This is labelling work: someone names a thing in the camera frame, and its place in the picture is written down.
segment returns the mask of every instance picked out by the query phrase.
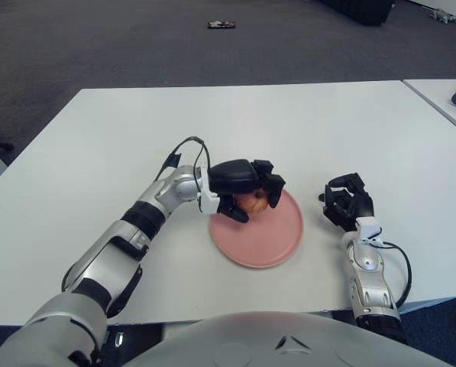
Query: white desk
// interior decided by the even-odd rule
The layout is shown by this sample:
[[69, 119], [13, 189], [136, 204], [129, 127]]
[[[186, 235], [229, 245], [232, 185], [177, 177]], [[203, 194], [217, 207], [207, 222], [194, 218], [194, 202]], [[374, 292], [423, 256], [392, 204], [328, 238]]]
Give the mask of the white desk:
[[456, 80], [404, 80], [404, 83], [456, 125], [456, 106], [451, 103]]
[[[214, 246], [196, 203], [186, 204], [155, 238], [112, 323], [350, 307], [341, 232], [317, 196], [355, 171], [384, 238], [412, 262], [409, 301], [456, 296], [456, 128], [401, 82], [84, 89], [0, 177], [0, 324], [22, 324], [60, 291], [67, 268], [187, 135], [205, 139], [213, 164], [271, 160], [301, 206], [302, 244], [275, 268], [243, 268]], [[398, 297], [406, 268], [398, 253], [385, 259]]]

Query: black object on floor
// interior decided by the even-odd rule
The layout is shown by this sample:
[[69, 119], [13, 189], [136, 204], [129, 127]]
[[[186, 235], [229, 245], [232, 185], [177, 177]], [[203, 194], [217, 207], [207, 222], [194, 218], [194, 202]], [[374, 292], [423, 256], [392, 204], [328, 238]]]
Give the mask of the black object on floor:
[[381, 25], [387, 20], [394, 0], [322, 0], [364, 25]]

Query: apple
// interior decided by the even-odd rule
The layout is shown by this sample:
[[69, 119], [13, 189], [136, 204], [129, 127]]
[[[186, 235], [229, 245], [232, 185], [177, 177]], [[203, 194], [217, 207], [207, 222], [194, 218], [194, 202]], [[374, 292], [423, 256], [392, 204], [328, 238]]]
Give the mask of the apple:
[[248, 214], [263, 212], [268, 206], [268, 195], [264, 189], [252, 193], [234, 195], [236, 205]]

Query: round plate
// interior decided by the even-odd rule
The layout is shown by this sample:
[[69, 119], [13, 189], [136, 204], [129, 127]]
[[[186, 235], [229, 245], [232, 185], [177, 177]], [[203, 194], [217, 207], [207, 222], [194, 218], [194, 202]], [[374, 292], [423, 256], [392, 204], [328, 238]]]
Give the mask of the round plate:
[[251, 214], [246, 224], [215, 214], [209, 227], [214, 243], [231, 260], [250, 268], [269, 268], [296, 252], [303, 221], [301, 209], [284, 190], [275, 209]]

